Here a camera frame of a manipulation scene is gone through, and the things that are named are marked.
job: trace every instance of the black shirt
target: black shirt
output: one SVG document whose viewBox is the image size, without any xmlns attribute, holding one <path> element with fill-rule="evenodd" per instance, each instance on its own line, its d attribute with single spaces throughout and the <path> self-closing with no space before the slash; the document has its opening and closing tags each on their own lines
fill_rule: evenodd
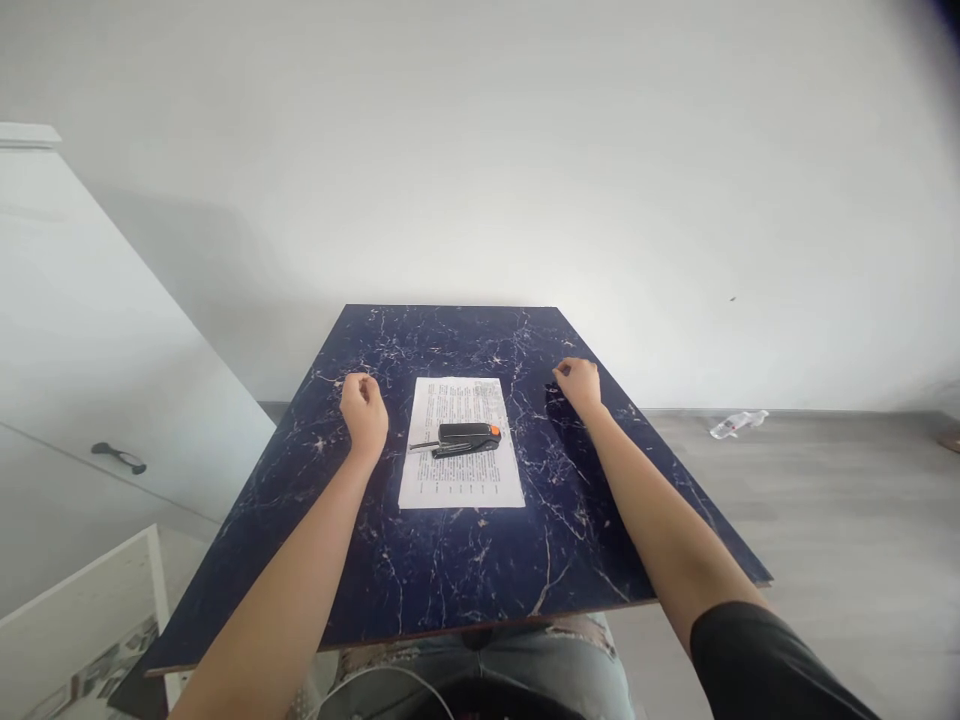
<svg viewBox="0 0 960 720">
<path fill-rule="evenodd" d="M 731 602 L 705 612 L 693 624 L 690 654 L 716 720 L 877 718 L 785 622 L 757 605 Z M 443 696 L 458 718 L 580 718 L 548 698 L 487 680 L 457 683 Z M 447 716 L 432 700 L 414 717 Z"/>
</svg>

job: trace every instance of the person's left hand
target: person's left hand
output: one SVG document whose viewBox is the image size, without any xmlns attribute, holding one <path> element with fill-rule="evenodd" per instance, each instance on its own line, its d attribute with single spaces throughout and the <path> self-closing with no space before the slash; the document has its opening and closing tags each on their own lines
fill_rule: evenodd
<svg viewBox="0 0 960 720">
<path fill-rule="evenodd" d="M 351 453 L 376 460 L 387 441 L 390 419 L 380 386 L 367 373 L 350 373 L 343 381 L 340 412 L 350 431 Z"/>
</svg>

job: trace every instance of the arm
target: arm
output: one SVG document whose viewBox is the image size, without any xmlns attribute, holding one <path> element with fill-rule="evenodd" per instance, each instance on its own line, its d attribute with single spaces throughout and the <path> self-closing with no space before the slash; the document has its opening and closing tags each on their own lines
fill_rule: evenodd
<svg viewBox="0 0 960 720">
<path fill-rule="evenodd" d="M 207 650 L 170 717 L 282 718 L 330 616 L 367 481 L 387 436 L 377 381 L 348 375 L 351 449 Z"/>
<path fill-rule="evenodd" d="M 597 366 L 567 358 L 553 374 L 587 426 L 623 524 L 687 654 L 690 629 L 710 608 L 731 600 L 767 607 L 720 538 L 603 406 Z"/>
</svg>

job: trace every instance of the plastic bottle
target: plastic bottle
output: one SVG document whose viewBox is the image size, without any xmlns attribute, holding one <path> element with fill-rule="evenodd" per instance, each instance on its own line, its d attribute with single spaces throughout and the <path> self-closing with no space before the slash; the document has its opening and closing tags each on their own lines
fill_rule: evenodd
<svg viewBox="0 0 960 720">
<path fill-rule="evenodd" d="M 745 430 L 746 428 L 762 425 L 763 419 L 769 414 L 766 410 L 757 410 L 755 413 L 742 412 L 731 415 L 711 430 L 710 434 L 717 440 L 723 440 L 728 435 L 736 437 L 737 430 Z"/>
</svg>

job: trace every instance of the dark blue marble table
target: dark blue marble table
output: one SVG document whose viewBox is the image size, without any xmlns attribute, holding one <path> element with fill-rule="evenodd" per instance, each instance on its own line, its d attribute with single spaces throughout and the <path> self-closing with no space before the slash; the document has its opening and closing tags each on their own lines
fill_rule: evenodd
<svg viewBox="0 0 960 720">
<path fill-rule="evenodd" d="M 321 649 L 655 599 L 600 463 L 551 368 L 600 365 L 603 399 L 756 583 L 770 573 L 557 308 L 347 305 L 169 625 L 154 670 L 200 661 L 350 446 L 337 409 L 356 370 L 380 382 L 390 433 L 370 479 Z M 500 379 L 525 508 L 397 506 L 414 382 Z"/>
</svg>

